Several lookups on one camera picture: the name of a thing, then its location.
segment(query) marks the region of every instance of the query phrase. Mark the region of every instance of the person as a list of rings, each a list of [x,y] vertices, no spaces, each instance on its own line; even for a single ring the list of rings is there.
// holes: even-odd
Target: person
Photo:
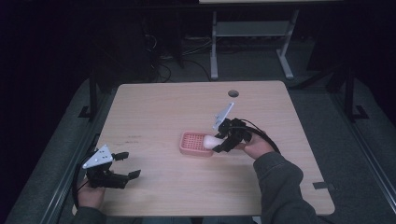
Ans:
[[[274,152],[274,149],[257,134],[252,135],[243,150],[255,160],[253,167],[262,193],[262,224],[317,223],[315,209],[303,199],[300,192],[303,171],[299,167]],[[73,223],[106,223],[106,216],[98,210],[104,194],[103,188],[92,189],[89,184],[82,187],[78,192],[80,208]],[[209,217],[204,218],[203,223],[228,223],[226,219],[226,217]],[[230,220],[233,220],[233,223],[246,223],[235,217]],[[164,221],[165,219],[160,218],[146,221],[143,219],[143,223],[164,223]]]

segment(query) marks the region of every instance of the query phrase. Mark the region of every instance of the pink container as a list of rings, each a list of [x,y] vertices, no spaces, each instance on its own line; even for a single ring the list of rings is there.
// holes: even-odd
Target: pink container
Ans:
[[[204,148],[205,135],[211,133],[184,132],[180,140],[180,152],[184,155],[211,157],[212,149]]]

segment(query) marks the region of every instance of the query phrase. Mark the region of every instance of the white stand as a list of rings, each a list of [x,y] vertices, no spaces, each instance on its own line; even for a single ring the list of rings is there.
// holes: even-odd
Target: white stand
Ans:
[[[283,72],[287,79],[293,79],[286,51],[293,34],[299,10],[293,11],[289,21],[217,21],[217,12],[213,12],[212,51],[210,53],[210,75],[213,80],[219,79],[218,59],[216,56],[217,36],[284,36],[285,42],[276,51]]]

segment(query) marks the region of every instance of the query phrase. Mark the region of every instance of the round hole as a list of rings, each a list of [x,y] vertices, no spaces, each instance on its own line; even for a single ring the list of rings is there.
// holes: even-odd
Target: round hole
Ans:
[[[235,98],[235,97],[238,97],[239,92],[238,91],[228,91],[228,95]]]

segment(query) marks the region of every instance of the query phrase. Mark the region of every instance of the hand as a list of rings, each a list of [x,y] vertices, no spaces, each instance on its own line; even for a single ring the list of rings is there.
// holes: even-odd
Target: hand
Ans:
[[[273,152],[274,149],[264,139],[253,133],[250,142],[246,143],[244,151],[254,160],[268,152]]]
[[[83,186],[78,191],[78,204],[83,207],[99,209],[105,198],[106,188],[91,188],[87,178],[83,181]]]

